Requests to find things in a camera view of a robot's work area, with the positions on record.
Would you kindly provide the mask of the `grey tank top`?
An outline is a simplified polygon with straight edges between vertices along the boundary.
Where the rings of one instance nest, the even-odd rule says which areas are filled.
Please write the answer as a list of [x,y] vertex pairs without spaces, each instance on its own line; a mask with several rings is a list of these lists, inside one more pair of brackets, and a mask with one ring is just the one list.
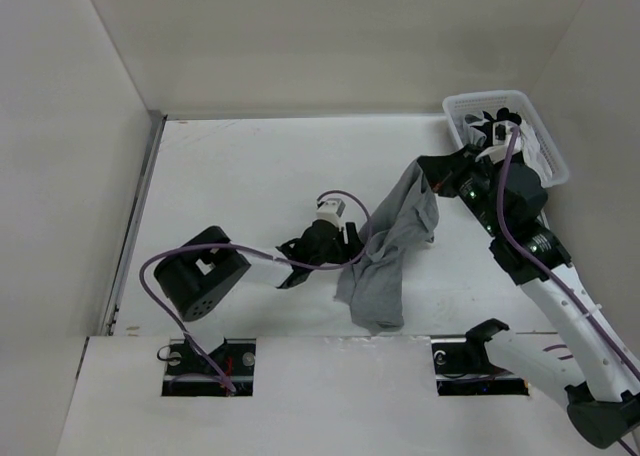
[[404,326],[404,260],[433,242],[438,223],[436,195],[413,161],[360,231],[372,235],[364,256],[339,276],[335,299],[349,306],[355,325],[372,334]]

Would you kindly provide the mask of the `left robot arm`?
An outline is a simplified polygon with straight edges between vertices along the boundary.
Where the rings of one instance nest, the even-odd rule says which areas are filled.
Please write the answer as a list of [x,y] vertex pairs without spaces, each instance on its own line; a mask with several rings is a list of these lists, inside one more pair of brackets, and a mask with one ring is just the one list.
[[174,307],[173,317],[191,347],[190,362],[206,375],[227,374],[221,368],[224,349],[211,340],[197,342],[189,323],[206,318],[240,282],[289,290],[307,281],[314,271],[333,271],[358,262],[371,239],[353,222],[340,229],[317,219],[301,236],[270,251],[232,243],[219,226],[210,226],[185,245],[154,257],[153,276]]

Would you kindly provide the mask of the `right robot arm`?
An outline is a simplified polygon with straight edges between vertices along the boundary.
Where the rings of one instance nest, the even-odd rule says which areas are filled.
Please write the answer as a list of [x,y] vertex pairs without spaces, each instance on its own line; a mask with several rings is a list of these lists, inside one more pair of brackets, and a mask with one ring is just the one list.
[[522,162],[494,163],[471,146],[417,163],[438,196],[458,198],[491,237],[498,266],[545,315],[570,359],[530,349],[509,325],[489,319],[465,334],[473,370],[504,369],[554,400],[592,446],[607,449],[639,427],[639,360],[580,281],[571,256],[539,219],[548,200]]

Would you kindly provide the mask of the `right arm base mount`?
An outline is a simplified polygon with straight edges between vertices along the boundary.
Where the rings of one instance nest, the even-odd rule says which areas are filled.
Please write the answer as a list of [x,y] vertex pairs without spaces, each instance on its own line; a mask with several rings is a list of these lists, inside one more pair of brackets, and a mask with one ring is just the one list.
[[431,351],[439,396],[524,396],[527,383],[491,364],[464,336],[434,338]]

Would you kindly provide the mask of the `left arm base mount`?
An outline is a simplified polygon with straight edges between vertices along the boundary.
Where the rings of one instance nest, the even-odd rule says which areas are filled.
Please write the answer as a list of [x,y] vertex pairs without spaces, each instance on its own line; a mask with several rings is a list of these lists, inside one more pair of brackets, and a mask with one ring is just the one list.
[[164,397],[250,397],[253,394],[256,365],[255,339],[229,339],[209,357],[236,388],[230,391],[215,369],[188,342],[172,340],[156,353],[164,364]]

